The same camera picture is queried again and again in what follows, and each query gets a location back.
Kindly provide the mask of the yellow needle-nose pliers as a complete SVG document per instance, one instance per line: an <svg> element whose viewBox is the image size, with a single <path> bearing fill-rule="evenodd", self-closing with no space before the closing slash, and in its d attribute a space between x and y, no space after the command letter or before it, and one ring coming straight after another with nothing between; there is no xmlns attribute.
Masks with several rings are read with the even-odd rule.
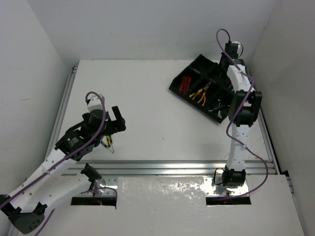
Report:
<svg viewBox="0 0 315 236"><path fill-rule="evenodd" d="M211 81L208 82L204 87L199 89L197 92L190 94L189 98L195 100L197 97L200 97L197 103L201 104L201 106L204 106L206 103L206 92L210 87L211 83L212 83Z"/></svg>

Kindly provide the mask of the red black folding saw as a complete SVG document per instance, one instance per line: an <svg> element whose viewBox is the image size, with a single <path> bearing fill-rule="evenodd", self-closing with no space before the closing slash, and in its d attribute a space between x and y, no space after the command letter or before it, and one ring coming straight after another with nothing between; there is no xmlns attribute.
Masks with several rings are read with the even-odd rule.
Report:
<svg viewBox="0 0 315 236"><path fill-rule="evenodd" d="M192 81L191 76L184 76L183 77L182 84L179 88L180 94L187 94L188 93L191 81Z"/></svg>

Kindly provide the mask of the large silver open-end wrench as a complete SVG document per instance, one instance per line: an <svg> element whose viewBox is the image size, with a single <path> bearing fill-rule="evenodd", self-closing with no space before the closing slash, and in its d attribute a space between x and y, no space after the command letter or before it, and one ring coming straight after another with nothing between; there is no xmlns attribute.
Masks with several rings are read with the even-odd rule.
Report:
<svg viewBox="0 0 315 236"><path fill-rule="evenodd" d="M218 106L214 107L214 108L211 108L209 107L208 108L208 112L219 112L223 109L227 109L229 108L230 106L229 105L222 105L222 104L219 104Z"/></svg>

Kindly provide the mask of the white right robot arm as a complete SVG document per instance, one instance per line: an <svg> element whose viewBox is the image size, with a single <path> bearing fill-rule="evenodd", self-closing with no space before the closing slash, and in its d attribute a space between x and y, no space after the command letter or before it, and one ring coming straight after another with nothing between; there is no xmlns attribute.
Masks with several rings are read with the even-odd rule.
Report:
<svg viewBox="0 0 315 236"><path fill-rule="evenodd" d="M262 101L262 93L255 91L246 74L246 67L238 60L240 47L239 42L228 41L219 63L234 89L228 111L231 146L222 174L222 185L227 188L241 187L245 183L248 134L257 120Z"/></svg>

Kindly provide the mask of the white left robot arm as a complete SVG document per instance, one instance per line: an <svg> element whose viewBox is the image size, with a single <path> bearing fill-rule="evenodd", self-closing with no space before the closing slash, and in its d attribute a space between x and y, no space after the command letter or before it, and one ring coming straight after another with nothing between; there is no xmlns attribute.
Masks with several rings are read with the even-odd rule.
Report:
<svg viewBox="0 0 315 236"><path fill-rule="evenodd" d="M0 196L1 211L18 231L25 235L35 231L44 221L47 210L105 184L89 164L70 180L59 184L56 181L99 146L105 136L126 130L119 108L114 106L112 110L116 120L111 120L102 109L90 109L83 114L83 121L65 132L45 161L19 188Z"/></svg>

